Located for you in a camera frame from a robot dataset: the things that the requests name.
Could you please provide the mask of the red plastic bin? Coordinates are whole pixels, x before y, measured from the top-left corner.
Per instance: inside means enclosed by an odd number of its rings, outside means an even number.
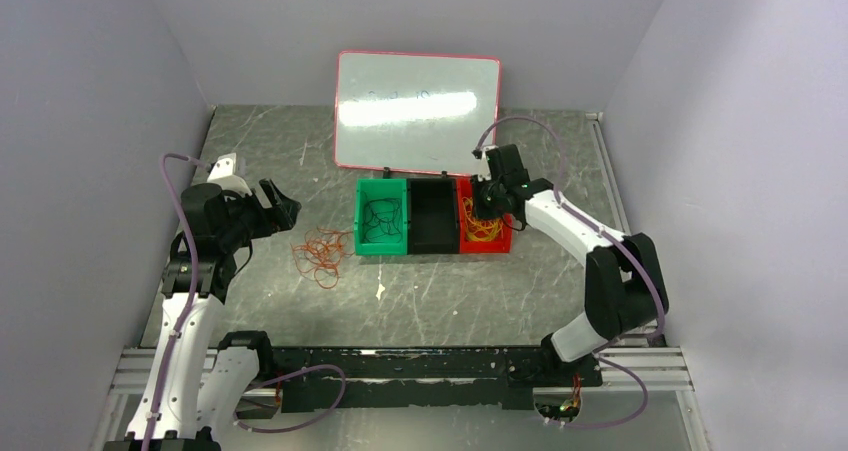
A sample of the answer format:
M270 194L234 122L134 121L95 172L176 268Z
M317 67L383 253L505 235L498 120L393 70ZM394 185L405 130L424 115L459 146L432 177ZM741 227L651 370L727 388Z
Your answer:
M461 254L496 254L511 250L512 218L504 215L493 220L478 219L474 215L471 180L457 178L457 209L459 216L459 252Z

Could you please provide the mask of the black plastic bin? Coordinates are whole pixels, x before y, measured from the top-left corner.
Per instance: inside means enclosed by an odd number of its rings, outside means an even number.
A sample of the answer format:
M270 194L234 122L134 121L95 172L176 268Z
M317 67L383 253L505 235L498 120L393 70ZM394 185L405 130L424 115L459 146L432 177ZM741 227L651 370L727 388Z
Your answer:
M457 185L453 178L407 180L410 255L458 254Z

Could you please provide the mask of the green plastic bin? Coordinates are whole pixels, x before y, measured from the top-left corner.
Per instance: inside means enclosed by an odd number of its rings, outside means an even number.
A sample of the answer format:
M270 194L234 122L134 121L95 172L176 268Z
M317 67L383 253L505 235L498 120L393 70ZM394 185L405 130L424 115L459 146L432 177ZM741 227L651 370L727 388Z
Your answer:
M358 256L401 256L408 251L408 193L405 179L357 181L353 241Z

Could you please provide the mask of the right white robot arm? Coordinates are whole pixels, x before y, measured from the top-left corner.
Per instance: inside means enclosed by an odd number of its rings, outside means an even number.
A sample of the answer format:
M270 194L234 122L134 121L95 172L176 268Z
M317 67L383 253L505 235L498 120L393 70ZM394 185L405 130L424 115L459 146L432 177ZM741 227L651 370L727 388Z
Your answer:
M660 332L669 310L653 240L603 225L571 203L551 181L532 179L518 148L490 145L474 158L484 170L471 179L474 213L481 220L511 216L551 238L584 269L583 309L544 338L551 351L539 362L542 377L562 385L584 356L655 323Z

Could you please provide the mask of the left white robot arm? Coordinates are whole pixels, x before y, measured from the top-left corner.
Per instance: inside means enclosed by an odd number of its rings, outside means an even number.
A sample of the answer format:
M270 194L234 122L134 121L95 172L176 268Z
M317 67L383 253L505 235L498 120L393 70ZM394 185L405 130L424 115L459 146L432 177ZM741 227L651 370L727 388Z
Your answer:
M262 205L242 179L192 185L179 197L187 223L172 243L162 277L162 325L142 399L124 437L107 450L217 450L248 385L273 380L277 359L264 331L231 332L211 372L212 333L238 274L235 254L257 239L291 230L302 208L270 179Z

